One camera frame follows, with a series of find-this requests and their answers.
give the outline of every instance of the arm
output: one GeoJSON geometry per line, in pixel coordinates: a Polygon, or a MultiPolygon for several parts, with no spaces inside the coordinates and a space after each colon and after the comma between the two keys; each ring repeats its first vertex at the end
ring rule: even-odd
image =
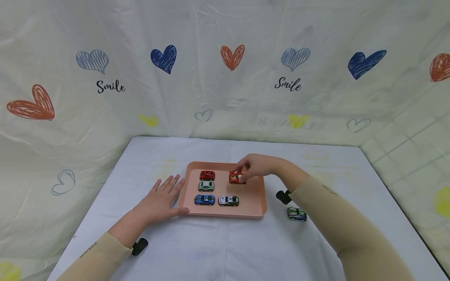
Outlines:
{"type": "Polygon", "coordinates": [[[246,166],[242,181],[255,175],[277,175],[290,197],[309,215],[336,251],[347,281],[413,281],[408,268],[383,234],[353,205],[291,162],[249,154],[236,166],[246,166]]]}
{"type": "Polygon", "coordinates": [[[158,180],[148,195],[89,247],[58,281],[109,280],[131,254],[131,247],[149,224],[187,214],[187,208],[170,208],[185,182],[182,179],[174,187],[179,178],[179,175],[170,176],[161,186],[161,180],[158,180]]]}

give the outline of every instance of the white tablecloth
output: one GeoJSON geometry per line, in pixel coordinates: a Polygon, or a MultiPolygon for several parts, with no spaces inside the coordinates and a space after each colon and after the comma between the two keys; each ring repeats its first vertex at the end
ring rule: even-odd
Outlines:
{"type": "MultiPolygon", "coordinates": [[[[237,162],[248,153],[279,156],[332,187],[366,215],[394,245],[416,280],[447,281],[428,249],[357,147],[257,143],[194,138],[131,140],[48,280],[74,260],[148,193],[158,178],[184,175],[192,161],[237,162]]],[[[285,190],[265,177],[261,220],[182,217],[148,227],[149,241],[112,280],[345,280],[342,266],[311,220],[287,217],[275,198],[285,190]]]]}

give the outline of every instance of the arm sleeve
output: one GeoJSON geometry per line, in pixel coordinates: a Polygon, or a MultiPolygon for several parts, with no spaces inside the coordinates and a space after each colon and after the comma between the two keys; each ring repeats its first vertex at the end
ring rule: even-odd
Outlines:
{"type": "Polygon", "coordinates": [[[107,281],[131,254],[109,233],[104,233],[57,281],[107,281]]]}
{"type": "Polygon", "coordinates": [[[383,234],[332,189],[309,177],[290,197],[336,251],[347,281],[414,281],[383,234]]]}

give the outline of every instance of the toy car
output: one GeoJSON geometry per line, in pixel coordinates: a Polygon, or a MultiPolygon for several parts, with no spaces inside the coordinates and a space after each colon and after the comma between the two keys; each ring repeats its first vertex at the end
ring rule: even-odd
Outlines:
{"type": "Polygon", "coordinates": [[[198,191],[214,191],[214,182],[211,181],[203,181],[198,183],[198,191]]]}
{"type": "Polygon", "coordinates": [[[214,205],[214,202],[216,201],[216,198],[214,195],[201,195],[198,194],[195,199],[194,203],[197,205],[214,205]]]}
{"type": "Polygon", "coordinates": [[[230,173],[229,174],[229,182],[230,184],[246,184],[247,182],[240,183],[239,179],[241,178],[241,174],[238,173],[230,173]]]}
{"type": "Polygon", "coordinates": [[[202,171],[200,173],[200,180],[214,180],[216,178],[216,173],[213,171],[202,171]]]}
{"type": "Polygon", "coordinates": [[[303,222],[306,221],[307,216],[304,210],[294,207],[288,208],[288,217],[290,219],[301,220],[303,222]]]}
{"type": "Polygon", "coordinates": [[[219,205],[237,207],[239,205],[239,198],[237,196],[220,196],[219,205]]]}

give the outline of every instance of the orange heart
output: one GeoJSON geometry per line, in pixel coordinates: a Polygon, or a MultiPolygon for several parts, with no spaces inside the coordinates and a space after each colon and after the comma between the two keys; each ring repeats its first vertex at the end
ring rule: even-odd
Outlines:
{"type": "Polygon", "coordinates": [[[450,54],[437,55],[430,64],[431,81],[438,82],[450,77],[450,54]]]}
{"type": "Polygon", "coordinates": [[[242,57],[244,56],[245,46],[240,45],[234,51],[234,54],[231,53],[231,50],[227,46],[222,46],[220,49],[220,55],[222,60],[224,61],[226,67],[228,67],[231,71],[235,70],[239,63],[241,62],[242,57]]]}
{"type": "Polygon", "coordinates": [[[55,110],[47,91],[41,85],[34,84],[31,88],[35,103],[23,100],[12,101],[6,105],[12,114],[38,120],[52,120],[55,117],[55,110]]]}

